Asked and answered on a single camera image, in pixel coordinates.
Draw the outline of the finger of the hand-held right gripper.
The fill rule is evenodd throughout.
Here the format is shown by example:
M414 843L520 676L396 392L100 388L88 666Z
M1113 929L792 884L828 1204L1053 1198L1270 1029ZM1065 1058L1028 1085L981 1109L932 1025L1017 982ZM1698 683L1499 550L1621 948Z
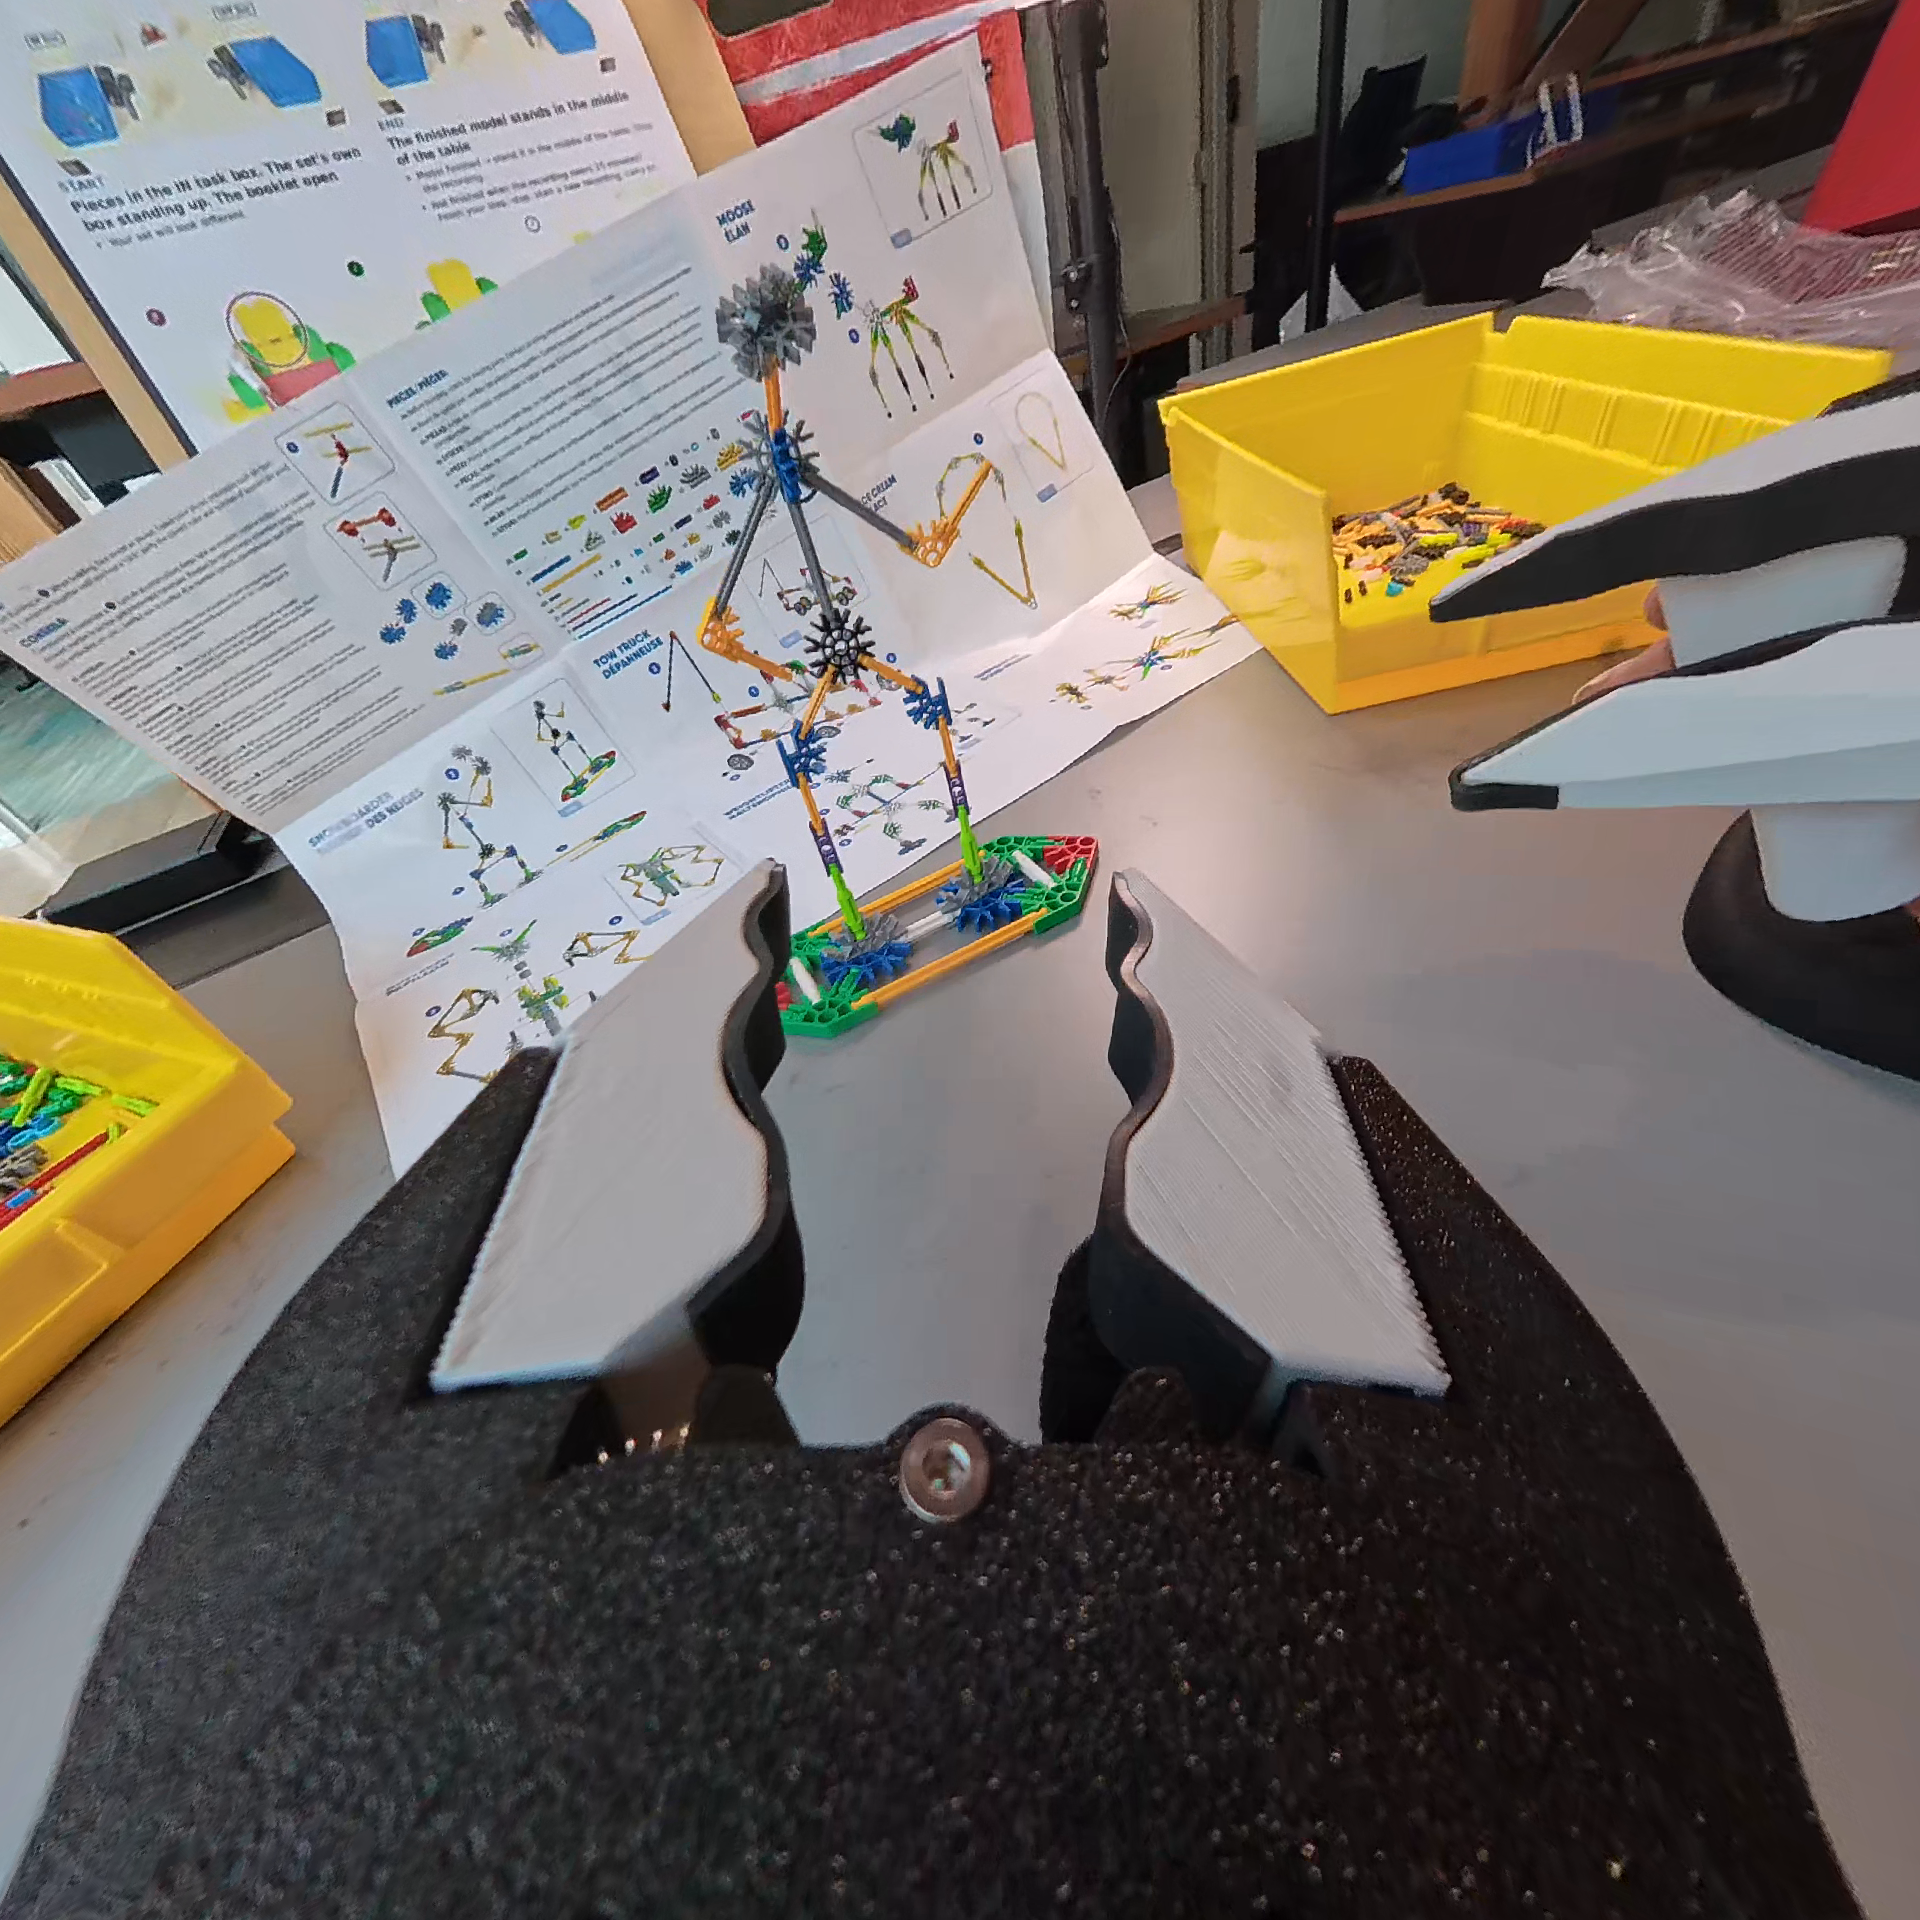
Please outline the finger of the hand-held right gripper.
M1453 806L1741 810L1766 899L1857 922L1918 897L1918 626L1874 618L1610 689L1453 768Z
M1433 622L1651 584L1666 670L1709 676L1858 624L1915 622L1918 397L1877 387L1555 523L1464 572Z

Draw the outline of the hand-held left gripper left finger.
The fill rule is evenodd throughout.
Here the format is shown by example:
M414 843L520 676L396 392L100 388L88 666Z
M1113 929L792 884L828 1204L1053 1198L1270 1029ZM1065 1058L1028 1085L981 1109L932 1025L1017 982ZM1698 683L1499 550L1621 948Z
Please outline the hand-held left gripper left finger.
M787 874L760 862L566 1033L429 1387L588 1384L619 1446L771 1386L804 1302L785 1141Z

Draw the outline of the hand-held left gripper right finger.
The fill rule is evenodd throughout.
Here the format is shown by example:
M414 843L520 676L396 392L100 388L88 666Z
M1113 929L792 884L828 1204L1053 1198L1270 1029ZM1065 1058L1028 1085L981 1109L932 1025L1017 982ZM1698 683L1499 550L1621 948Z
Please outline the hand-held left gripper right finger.
M1270 1432L1297 1386L1452 1386L1318 1029L1141 872L1112 880L1108 1064L1128 1094L1089 1305L1206 1432Z

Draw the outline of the colourful toy rod model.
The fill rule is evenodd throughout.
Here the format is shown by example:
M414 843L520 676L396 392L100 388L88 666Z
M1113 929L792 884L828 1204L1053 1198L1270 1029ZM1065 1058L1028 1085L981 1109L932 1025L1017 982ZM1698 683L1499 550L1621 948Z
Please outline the colourful toy rod model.
M800 795L811 845L832 884L837 912L804 929L785 964L782 1018L813 1035L837 1035L864 1025L907 995L973 969L994 954L1035 937L1082 910L1097 867L1090 840L1006 840L984 845L973 829L969 789L953 741L953 704L947 683L907 672L874 642L864 616L838 604L828 586L820 548L809 523L809 506L825 500L901 548L912 563L936 570L953 550L993 465L973 459L966 489L953 510L940 507L932 522L904 528L864 499L834 485L809 436L785 405L785 372L800 369L817 350L819 328L800 277L771 260L736 281L713 308L716 340L728 358L760 388L762 410L747 418L755 492L744 533L706 606L696 642L710 657L747 666L769 682L796 682L802 708L776 737L785 779ZM782 510L800 545L802 577L813 594L804 659L780 664L756 653L734 616L736 586L755 550L762 525ZM834 692L860 682L892 689L904 718L931 731L940 742L940 773L947 785L950 822L961 858L923 880L860 906L846 874L843 850L828 825L819 782L828 773L822 713Z

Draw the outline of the white printed task sheet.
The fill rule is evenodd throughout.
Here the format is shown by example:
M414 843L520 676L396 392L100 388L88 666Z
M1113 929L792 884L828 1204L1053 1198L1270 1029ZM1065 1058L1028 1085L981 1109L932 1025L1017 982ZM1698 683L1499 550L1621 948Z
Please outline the white printed task sheet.
M696 179L608 2L4 2L3 136L187 450Z

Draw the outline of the clear plastic bag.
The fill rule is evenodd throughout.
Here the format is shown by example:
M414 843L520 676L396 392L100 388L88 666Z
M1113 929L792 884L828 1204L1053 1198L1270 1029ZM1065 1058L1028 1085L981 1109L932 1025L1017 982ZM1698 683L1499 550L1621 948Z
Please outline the clear plastic bag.
M1798 224L1740 189L1696 196L1619 248L1586 245L1542 285L1597 321L1802 345L1918 347L1918 235Z

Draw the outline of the pile of toy building pieces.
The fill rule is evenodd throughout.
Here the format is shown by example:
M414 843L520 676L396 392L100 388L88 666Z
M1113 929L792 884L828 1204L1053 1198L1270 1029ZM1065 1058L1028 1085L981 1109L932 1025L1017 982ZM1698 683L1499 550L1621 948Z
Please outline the pile of toy building pieces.
M1433 594L1542 533L1545 522L1446 480L1386 507L1336 514L1329 547L1341 606L1381 610Z
M3 1229L155 1109L152 1097L3 1054Z

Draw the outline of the yellow plastic bin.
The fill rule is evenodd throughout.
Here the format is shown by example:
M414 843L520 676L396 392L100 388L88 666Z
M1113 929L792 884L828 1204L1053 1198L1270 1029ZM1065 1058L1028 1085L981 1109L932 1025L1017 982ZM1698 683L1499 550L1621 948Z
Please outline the yellow plastic bin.
M3 1054L157 1102L3 1229L3 1418L20 1413L293 1154L291 1097L112 936L3 923Z
M1325 713L1653 642L1645 584L1436 624L1356 534L1436 489L1555 528L1886 380L1889 350L1494 313L1443 321L1161 403L1192 570Z

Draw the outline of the white folded instruction booklet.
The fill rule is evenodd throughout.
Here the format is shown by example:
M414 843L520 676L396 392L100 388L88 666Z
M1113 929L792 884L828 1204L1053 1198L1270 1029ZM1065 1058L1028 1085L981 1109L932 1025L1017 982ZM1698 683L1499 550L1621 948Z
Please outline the white folded instruction booklet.
M976 36L4 570L326 910L392 1168L762 858L875 904L1251 659L1050 347Z

